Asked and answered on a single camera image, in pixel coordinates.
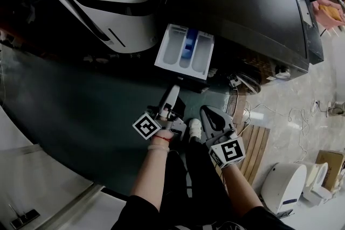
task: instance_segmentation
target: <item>electrical cable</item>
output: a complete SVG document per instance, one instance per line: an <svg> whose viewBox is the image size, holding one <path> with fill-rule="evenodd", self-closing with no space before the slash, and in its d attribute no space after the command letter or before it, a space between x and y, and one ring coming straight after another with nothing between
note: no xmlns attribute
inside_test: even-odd
<svg viewBox="0 0 345 230"><path fill-rule="evenodd" d="M239 95L238 95L238 89L235 88L235 91L236 91L236 93L237 93L237 98L236 98L235 109L234 109L234 111L233 111L232 117L234 117L234 115L235 115L235 113L236 113L237 103L238 103L238 97L239 97Z"/></svg>
<svg viewBox="0 0 345 230"><path fill-rule="evenodd" d="M230 103L231 103L231 86L230 86L230 91L229 91L229 100L227 102L227 106L226 106L226 111L225 113L227 114L230 108Z"/></svg>
<svg viewBox="0 0 345 230"><path fill-rule="evenodd" d="M2 83L3 83L3 86L4 86L4 101L2 102L2 105L1 105L1 107L3 107L4 104L5 104L5 100L6 100L6 87L5 87L4 68L2 66L3 60L2 60L2 44L1 43L0 43L0 51L1 51L1 60L0 60L0 63L1 63L1 75L2 75Z"/></svg>
<svg viewBox="0 0 345 230"><path fill-rule="evenodd" d="M224 178L224 175L222 175L223 176L223 186L224 186L224 188L225 188L225 178Z"/></svg>
<svg viewBox="0 0 345 230"><path fill-rule="evenodd" d="M268 106L266 106L266 105L263 104L263 103L258 104L258 105L257 105L256 107L254 107L254 108L251 108L250 103L247 102L247 101L246 101L246 104L248 104L248 108L246 108L246 107L244 108L245 111L246 111L246 112L244 113L244 115L246 115L247 113L249 114L249 115L248 115L248 119L246 120L246 123L247 123L248 125L240 132L240 134L238 134L238 136L240 136L240 135L243 133L243 131L245 131L246 128L249 126L249 124L250 124L250 122L251 122L251 119L250 119L251 111L253 111L254 109L256 109L256 108L258 108L258 107L260 107L260 106L264 106L264 107L267 108L268 110L270 110L270 111L272 111L272 112L274 112L274 113L277 113L277 114L279 114L280 116L287 117L289 122L292 122L291 113L292 113L293 111L295 111L295 110L298 111L298 112L301 114L301 118L302 118L302 129L301 129L301 131L302 131L302 134L303 134L304 137L308 136L309 131L310 131L309 120L310 120L311 118L313 118L313 117L316 115L316 113L318 112L318 110L320 110L321 112L327 112L327 111L330 110L330 109L328 109L327 111L322 111L321 108L320 108L319 102L318 102L318 101L314 101L314 100L313 100L312 105L311 105L311 107L310 107L310 111L309 111L308 117L307 117L306 110L305 110L304 108L302 108L302 109L292 108L288 114L282 114L282 113L279 113L279 112L277 112L277 111L275 111L275 110L269 108ZM302 160L303 160L303 159L308 155L308 151L307 151L307 150L303 147L303 145L301 144L301 136L300 136L300 138L299 138L299 146L300 146L300 148L305 152L305 155L304 155L304 157L302 158Z"/></svg>

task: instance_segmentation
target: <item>pink chair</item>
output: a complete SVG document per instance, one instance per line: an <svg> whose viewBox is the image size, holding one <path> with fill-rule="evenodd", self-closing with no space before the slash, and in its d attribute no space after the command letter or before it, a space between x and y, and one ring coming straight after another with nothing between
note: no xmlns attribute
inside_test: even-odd
<svg viewBox="0 0 345 230"><path fill-rule="evenodd" d="M339 11L339 15L342 21L338 21L332 18L324 10L320 10L319 5L331 6L331 7L336 8ZM313 2L313 10L314 10L316 21L319 22L323 27L325 27L326 30L332 29L337 26L345 25L345 16L339 4L333 3L329 0L317 0Z"/></svg>

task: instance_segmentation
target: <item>black sleeve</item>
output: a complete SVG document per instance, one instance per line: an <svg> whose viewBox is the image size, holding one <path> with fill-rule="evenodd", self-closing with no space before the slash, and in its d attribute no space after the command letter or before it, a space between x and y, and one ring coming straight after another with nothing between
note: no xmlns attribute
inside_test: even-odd
<svg viewBox="0 0 345 230"><path fill-rule="evenodd" d="M130 196L112 230L161 230L160 225L160 214L155 206L141 197Z"/></svg>
<svg viewBox="0 0 345 230"><path fill-rule="evenodd" d="M247 230L293 230L263 207L255 207L251 209L242 217L240 224Z"/></svg>

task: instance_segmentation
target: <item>floor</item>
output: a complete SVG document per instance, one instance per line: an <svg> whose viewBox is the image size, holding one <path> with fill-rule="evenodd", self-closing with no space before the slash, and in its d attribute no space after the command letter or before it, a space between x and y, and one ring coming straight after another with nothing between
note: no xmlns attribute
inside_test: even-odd
<svg viewBox="0 0 345 230"><path fill-rule="evenodd" d="M321 102L321 109L326 110L328 101L335 101L336 95L334 49L343 48L345 41L345 33L339 29L336 29L336 32L339 37L332 31L330 34L325 33L321 38L325 55L324 62L310 65L309 73L304 76L289 82L265 86L258 95L247 97L251 108L263 103L284 115L288 114L292 108L304 108L308 116L312 101L318 100ZM310 162L315 161L320 149L343 151L345 148L345 117L326 118L325 113L318 112L309 120L309 127L305 129L305 133L308 132L308 134L305 137L301 131L301 113L295 110L291 116L292 121L289 122L288 117L280 116L264 106L251 112L254 125L271 129L267 148L253 183L257 192L260 191L267 173L275 163L291 163L303 159L305 152L299 143L307 150L304 160ZM324 206L313 208L310 208L306 201L300 200L296 208L299 211L296 211L296 215L285 219L285 222L295 229L324 229L323 227L330 225L329 223L332 225L331 229L341 229L345 224L345 218L341 212L337 211L340 206L342 208L345 206L345 194L341 194Z"/></svg>
<svg viewBox="0 0 345 230"><path fill-rule="evenodd" d="M158 105L168 80L121 79L5 46L3 71L4 110L28 139L85 178L129 195L149 143L132 124ZM185 89L180 97L185 118L199 117L203 104L225 110L229 100Z"/></svg>

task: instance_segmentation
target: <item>tiled floor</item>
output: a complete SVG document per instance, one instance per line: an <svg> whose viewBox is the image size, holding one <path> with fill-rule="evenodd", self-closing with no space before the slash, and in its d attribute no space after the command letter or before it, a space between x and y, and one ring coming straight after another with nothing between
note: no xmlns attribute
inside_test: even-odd
<svg viewBox="0 0 345 230"><path fill-rule="evenodd" d="M263 103L282 114L288 114L292 108L304 108L308 116L312 101L319 100L321 109L326 110L327 102L335 101L337 88L334 64L337 56L334 56L334 52L335 49L345 47L345 33L338 28L336 32L340 37L333 31L330 32L331 36L327 33L322 36L324 62L310 65L309 73L304 76L286 83L264 87L258 95L249 96L247 101L251 107ZM251 117L253 124L271 129L267 148L253 184L257 192L260 191L267 173L275 163L291 163L303 158L305 153L299 146L300 139L301 144L308 151L306 161L314 162L320 149L343 151L345 148L345 117L342 116L326 118L325 113L318 112L309 120L309 133L306 137L301 131L302 119L298 111L292 112L292 122L289 122L287 117L271 112L263 106L252 111ZM325 225L331 226L331 229L341 229L345 218L337 210L344 205L343 192L336 199L312 208L306 201L300 199L295 209L296 214L285 219L284 222L295 229L324 229Z"/></svg>
<svg viewBox="0 0 345 230"><path fill-rule="evenodd" d="M337 30L345 38L345 33ZM258 95L247 98L251 107L263 103L281 114L288 114L292 108L304 108L307 116L312 101L321 102L321 109L327 109L328 101L335 101L336 76L333 65L333 39L335 34L325 33L322 36L325 61L317 65L310 65L309 73L289 82L263 87ZM345 117L336 116L326 118L325 113L318 112L309 120L308 133L303 136L302 118L299 111L292 112L292 122L288 117L271 112L260 106L251 112L254 125L271 129L266 152L261 163L257 178L254 182L256 190L262 185L270 168L277 162L294 162L305 155L301 144L308 151L306 161L315 161L320 149L342 151L345 147Z"/></svg>

